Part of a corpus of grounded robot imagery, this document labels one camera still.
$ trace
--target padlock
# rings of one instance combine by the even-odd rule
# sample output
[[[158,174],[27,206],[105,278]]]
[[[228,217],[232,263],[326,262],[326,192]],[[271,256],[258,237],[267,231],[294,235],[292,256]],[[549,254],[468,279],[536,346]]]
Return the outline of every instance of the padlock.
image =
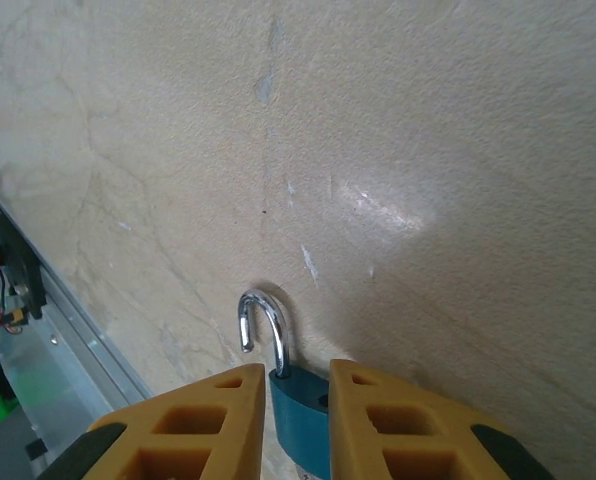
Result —
[[[238,302],[242,351],[254,348],[249,318],[254,305],[265,312],[274,336],[276,369],[269,373],[269,383],[278,443],[304,471],[329,480],[329,382],[291,365],[282,310],[273,298],[257,289],[246,291]]]

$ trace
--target marble wall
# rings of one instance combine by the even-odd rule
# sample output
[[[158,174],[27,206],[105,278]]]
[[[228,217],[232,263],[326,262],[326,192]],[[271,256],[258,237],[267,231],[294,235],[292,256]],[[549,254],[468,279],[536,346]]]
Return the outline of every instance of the marble wall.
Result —
[[[0,0],[0,195],[156,393],[259,285],[596,478],[596,0]]]

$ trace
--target beige marble surface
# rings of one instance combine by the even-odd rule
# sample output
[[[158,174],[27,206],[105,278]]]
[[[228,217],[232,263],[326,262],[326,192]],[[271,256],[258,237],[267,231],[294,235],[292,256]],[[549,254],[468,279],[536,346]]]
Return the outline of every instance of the beige marble surface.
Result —
[[[596,0],[0,0],[0,195],[154,392],[263,285],[596,478]]]

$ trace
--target padlock shackle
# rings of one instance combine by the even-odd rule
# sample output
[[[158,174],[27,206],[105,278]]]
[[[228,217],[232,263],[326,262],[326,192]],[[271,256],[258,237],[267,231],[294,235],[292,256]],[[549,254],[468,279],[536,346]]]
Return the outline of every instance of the padlock shackle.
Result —
[[[254,349],[254,341],[251,336],[251,307],[258,305],[262,308],[271,324],[271,331],[274,336],[274,353],[276,356],[276,376],[287,378],[289,376],[289,347],[285,332],[287,324],[282,310],[276,301],[265,292],[252,288],[247,290],[240,297],[238,302],[238,320],[240,322],[240,348],[243,352],[249,353]]]

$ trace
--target padlock body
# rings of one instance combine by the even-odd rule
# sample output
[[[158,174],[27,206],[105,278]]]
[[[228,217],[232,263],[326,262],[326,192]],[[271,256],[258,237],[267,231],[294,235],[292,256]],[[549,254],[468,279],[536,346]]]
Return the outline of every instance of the padlock body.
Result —
[[[292,365],[287,378],[272,371],[269,384],[280,446],[305,471],[329,480],[329,382]]]

